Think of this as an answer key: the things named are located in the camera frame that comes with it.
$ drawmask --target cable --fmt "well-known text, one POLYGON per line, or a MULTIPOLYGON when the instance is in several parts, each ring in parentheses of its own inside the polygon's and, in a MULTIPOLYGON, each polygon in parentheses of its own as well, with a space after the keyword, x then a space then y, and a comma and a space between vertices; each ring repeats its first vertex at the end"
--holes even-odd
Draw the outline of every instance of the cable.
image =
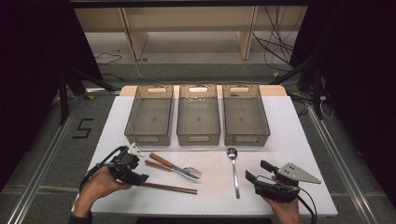
MULTIPOLYGON (((280 24, 279 24, 279 22, 278 22, 278 21, 279 21, 279 19, 278 19, 278 17, 279 17, 279 12, 280 12, 280 6, 277 6, 277 7, 276 7, 276 28, 277 28, 276 33, 277 33, 277 35, 279 36, 279 40, 281 41, 279 44, 282 45, 282 48, 281 48, 280 50, 282 51, 283 56, 286 58, 285 52, 283 51, 283 48, 285 47, 285 42, 282 40, 282 37, 281 37, 281 34, 280 34, 280 24)), ((285 48, 285 51, 288 53, 289 57, 291 57, 289 51, 286 50, 286 48, 285 48)))
POLYGON ((267 59, 266 59, 266 57, 265 57, 265 54, 266 54, 266 51, 268 50, 268 51, 270 51, 270 53, 272 53, 273 55, 275 55, 279 60, 281 60, 282 62, 284 62, 284 63, 286 63, 286 64, 288 64, 288 65, 290 65, 289 64, 289 62, 288 61, 286 61, 286 60, 284 60, 284 59, 282 59, 280 56, 278 56, 275 52, 273 52, 273 51, 271 51, 270 49, 268 49, 266 46, 264 46, 264 44, 260 41, 260 39, 253 33, 253 36, 256 38, 256 40, 259 42, 259 44, 262 46, 262 48, 264 48, 264 61, 265 61, 265 63, 269 66, 269 67, 271 67, 271 68, 273 68, 273 69, 275 69, 275 70, 279 70, 279 71, 283 71, 283 72, 289 72, 288 70, 283 70, 283 69, 280 69, 280 68, 278 68, 278 67, 272 67, 268 62, 267 62, 267 59))
POLYGON ((296 197, 298 198, 298 200, 300 200, 300 202, 305 206, 306 209, 308 209, 309 213, 311 214, 311 224, 315 224, 317 223, 317 216, 314 214, 314 212, 312 211, 312 209, 309 207, 309 205, 304 201, 304 199, 302 197, 300 197, 300 195, 298 195, 297 193, 295 193, 296 197))
POLYGON ((119 55, 119 54, 111 54, 111 53, 104 52, 104 53, 101 53, 98 56, 96 56, 95 59, 101 59, 102 55, 108 55, 108 56, 111 56, 111 57, 118 57, 118 58, 116 58, 116 59, 114 59, 114 60, 112 60, 112 61, 110 61, 108 63, 98 63, 98 64, 110 64, 110 63, 114 63, 115 61, 118 61, 119 59, 122 58, 122 56, 119 55))
POLYGON ((283 18, 285 18, 285 12, 286 12, 286 10, 288 9, 288 7, 289 7, 289 6, 285 6, 285 10, 283 10, 283 13, 282 13, 282 18, 280 19, 280 24, 279 24, 279 27, 281 27, 281 26, 282 26, 282 23, 283 23, 283 18))
POLYGON ((102 75, 103 76, 113 76, 113 77, 117 77, 119 80, 122 80, 122 81, 124 80, 123 77, 116 76, 116 75, 114 75, 112 73, 102 73, 102 75))
POLYGON ((114 153, 116 153, 119 150, 123 150, 125 149, 125 147, 117 147, 116 149, 114 149, 110 154, 108 154, 108 156, 106 156, 101 162, 96 163, 95 166, 93 166, 91 168, 91 170, 89 170, 87 172, 87 174, 85 174, 84 178, 81 180, 81 183, 79 184, 79 191, 81 191, 85 185, 88 183, 88 181, 90 180, 91 176, 93 175, 93 173, 95 173, 96 171, 98 171, 103 164, 112 156, 114 155, 114 153))
POLYGON ((287 95, 290 97, 292 101, 299 102, 304 105, 304 108, 297 113, 298 117, 308 114, 308 107, 314 101, 313 99, 305 99, 304 97, 299 96, 297 94, 293 94, 291 92, 287 92, 287 95))
POLYGON ((323 102, 324 102, 324 100, 321 100, 321 101, 320 101, 320 111, 322 112, 323 116, 324 116, 326 119, 332 119, 332 117, 334 117, 334 110, 332 111, 332 116, 331 116, 331 117, 327 117, 326 114, 324 113, 323 108, 322 108, 323 102))
POLYGON ((296 28, 297 24, 300 22, 301 16, 303 15, 304 8, 305 7, 301 7, 300 15, 298 16, 297 22, 294 24, 290 33, 283 40, 286 40, 287 38, 289 38, 289 36, 294 32, 294 29, 296 28))
MULTIPOLYGON (((271 36, 274 36, 274 38, 277 39, 277 40, 279 41, 279 44, 280 44, 280 45, 284 44, 283 41, 282 41, 282 38, 280 37, 279 31, 276 29, 279 7, 276 7, 276 23, 273 22, 273 20, 272 20, 270 14, 269 14, 269 12, 268 12, 267 6, 265 6, 264 8, 265 8, 265 11, 266 11, 266 13, 267 13, 268 19, 270 20, 271 25, 272 25, 272 27, 273 27, 273 31, 271 32, 271 36)), ((286 57, 286 55, 285 55, 285 52, 283 51, 283 47, 280 48, 280 50, 282 51, 283 56, 284 56, 285 59, 286 59, 287 57, 286 57)))
MULTIPOLYGON (((272 45, 276 45, 276 46, 281 47, 280 44, 277 44, 277 43, 274 43, 274 42, 271 42, 271 41, 268 41, 268 40, 264 40, 264 39, 258 38, 257 36, 255 36, 255 37, 256 37, 256 39, 258 39, 258 40, 260 40, 260 41, 268 42, 269 44, 272 44, 272 45)), ((288 47, 288 48, 286 48, 286 49, 293 50, 293 48, 294 48, 294 47, 288 47)))
POLYGON ((305 192, 308 195, 308 197, 311 199, 311 202, 314 205, 314 210, 315 210, 315 222, 314 223, 317 223, 317 221, 318 221, 318 213, 317 213, 317 207, 315 206, 314 200, 312 199, 311 195, 305 189, 300 188, 300 190, 305 192))

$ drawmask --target wooden handle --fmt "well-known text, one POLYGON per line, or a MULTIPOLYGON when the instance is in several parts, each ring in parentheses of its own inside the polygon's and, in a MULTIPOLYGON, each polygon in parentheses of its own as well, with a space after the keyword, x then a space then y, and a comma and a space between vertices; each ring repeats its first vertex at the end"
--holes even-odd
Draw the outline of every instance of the wooden handle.
POLYGON ((158 163, 158 162, 155 162, 155 161, 148 161, 148 160, 145 160, 145 162, 146 162, 148 165, 152 165, 152 166, 156 166, 156 167, 159 167, 159 168, 163 168, 163 169, 168 170, 168 171, 172 171, 172 168, 171 168, 171 167, 166 166, 166 165, 163 165, 163 164, 160 164, 160 163, 158 163))
POLYGON ((154 184, 154 183, 149 183, 149 182, 143 182, 142 184, 140 184, 140 186, 154 188, 154 189, 167 189, 167 190, 172 190, 172 191, 177 191, 177 192, 182 192, 182 193, 198 194, 198 189, 185 189, 185 188, 180 188, 180 187, 175 187, 175 186, 160 185, 160 184, 154 184))
POLYGON ((160 161, 160 162, 162 162, 163 164, 165 164, 165 165, 167 165, 167 166, 169 166, 169 167, 172 167, 172 166, 173 166, 172 162, 167 161, 166 159, 164 159, 164 158, 160 157, 159 155, 155 154, 154 152, 151 152, 151 153, 149 154, 149 156, 150 156, 152 159, 154 159, 154 160, 156 160, 156 161, 160 161))

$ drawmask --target human hand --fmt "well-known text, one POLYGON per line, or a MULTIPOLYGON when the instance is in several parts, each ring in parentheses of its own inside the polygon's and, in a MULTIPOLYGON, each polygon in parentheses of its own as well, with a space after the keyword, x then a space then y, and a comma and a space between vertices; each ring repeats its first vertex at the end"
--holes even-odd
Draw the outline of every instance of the human hand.
POLYGON ((300 223, 298 199, 294 199, 291 203, 279 203, 269 198, 264 198, 264 200, 271 205, 274 214, 283 224, 300 223))
POLYGON ((120 189, 130 189, 131 186, 132 185, 117 182, 107 167, 100 168, 92 175, 87 185, 85 185, 79 193, 79 197, 75 202, 73 216, 87 217, 96 200, 104 198, 120 189))

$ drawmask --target gray floor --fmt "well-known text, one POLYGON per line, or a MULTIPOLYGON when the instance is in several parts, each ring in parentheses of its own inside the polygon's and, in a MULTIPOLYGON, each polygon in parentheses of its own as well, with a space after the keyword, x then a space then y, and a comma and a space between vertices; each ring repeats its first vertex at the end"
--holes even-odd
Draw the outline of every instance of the gray floor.
MULTIPOLYGON (((252 44, 249 60, 242 61, 238 55, 239 48, 235 42, 234 34, 187 33, 177 35, 178 37, 175 37, 175 35, 150 35, 142 57, 142 59, 146 58, 146 61, 140 60, 136 64, 128 60, 128 49, 119 35, 106 35, 105 40, 103 40, 102 35, 87 34, 87 37, 91 40, 95 55, 101 52, 111 52, 123 56, 121 60, 114 63, 100 65, 102 73, 123 78, 123 80, 120 80, 111 75, 104 75, 105 81, 115 87, 157 83, 158 81, 174 84, 199 81, 268 83, 274 79, 274 72, 278 72, 264 63, 264 52, 255 42, 252 44)), ((103 60, 111 61, 112 59, 100 60, 102 61, 99 63, 106 63, 103 60)), ((277 63, 276 65, 282 69, 289 69, 285 64, 277 63)), ((295 87, 297 80, 298 77, 294 77, 285 82, 286 90, 297 91, 295 87)), ((97 88, 89 82, 86 82, 85 85, 90 89, 97 88)), ((71 109, 75 108, 74 113, 65 130, 63 141, 60 143, 22 223, 50 224, 67 221, 71 206, 77 195, 78 184, 88 169, 92 154, 106 123, 108 112, 116 97, 116 94, 102 91, 88 93, 87 95, 92 97, 79 100, 79 98, 73 99, 70 94, 71 109), (92 130, 88 138, 73 138, 85 134, 85 132, 78 131, 78 125, 82 119, 92 119, 83 123, 87 125, 84 127, 90 127, 92 130)), ((312 120, 312 115, 304 114, 306 109, 301 101, 293 102, 296 113, 303 112, 300 121, 339 212, 337 217, 323 219, 319 223, 364 223, 334 166, 332 157, 312 120)), ((326 105, 324 109, 332 111, 326 105)), ((47 150, 53 146, 51 144, 52 138, 61 128, 59 120, 60 103, 57 99, 54 99, 53 105, 48 110, 46 122, 37 130, 39 134, 35 143, 26 152, 20 165, 0 194, 0 223, 7 223, 14 206, 35 176, 35 170, 42 158, 46 155, 47 150)), ((350 141, 336 113, 332 119, 324 119, 323 123, 345 160, 348 170, 354 176, 357 185, 369 202, 378 223, 394 223, 394 220, 396 220, 394 207, 375 181, 364 160, 356 154, 357 149, 350 141)), ((94 217, 94 223, 135 223, 135 220, 136 217, 129 216, 97 215, 94 217)), ((278 223, 276 218, 273 218, 273 222, 278 223)), ((309 219, 305 218, 304 223, 309 223, 309 219)))

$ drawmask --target metal rail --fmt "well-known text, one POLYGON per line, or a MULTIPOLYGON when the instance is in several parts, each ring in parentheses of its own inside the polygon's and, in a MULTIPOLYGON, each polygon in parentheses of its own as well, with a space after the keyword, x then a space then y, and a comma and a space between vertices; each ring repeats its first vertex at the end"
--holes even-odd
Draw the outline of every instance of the metal rail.
POLYGON ((53 158, 55 157, 60 144, 64 140, 64 136, 66 131, 69 128, 70 120, 72 120, 75 111, 77 110, 79 104, 82 102, 83 96, 76 96, 73 100, 73 104, 71 106, 71 113, 67 120, 64 122, 63 125, 59 126, 58 131, 56 132, 55 136, 52 138, 49 147, 47 148, 46 154, 44 155, 43 159, 41 160, 40 164, 38 165, 35 174, 33 175, 32 179, 30 180, 28 186, 26 187, 24 193, 20 197, 17 205, 15 205, 10 218, 8 219, 8 224, 19 224, 23 222, 30 205, 35 198, 38 188, 40 187, 50 165, 52 164, 53 158))
POLYGON ((308 110, 309 116, 314 122, 315 127, 317 128, 320 138, 322 139, 327 151, 329 152, 329 155, 332 158, 332 162, 334 163, 334 166, 338 174, 340 175, 341 180, 343 181, 352 202, 355 204, 355 207, 359 215, 361 216, 362 222, 366 224, 378 223, 370 204, 363 195, 361 188, 355 181, 352 173, 349 171, 346 162, 344 161, 341 153, 339 152, 337 146, 332 140, 332 137, 327 130, 323 120, 318 119, 310 105, 308 106, 308 110))
POLYGON ((50 0, 34 4, 71 7, 243 7, 243 6, 309 6, 327 0, 50 0))

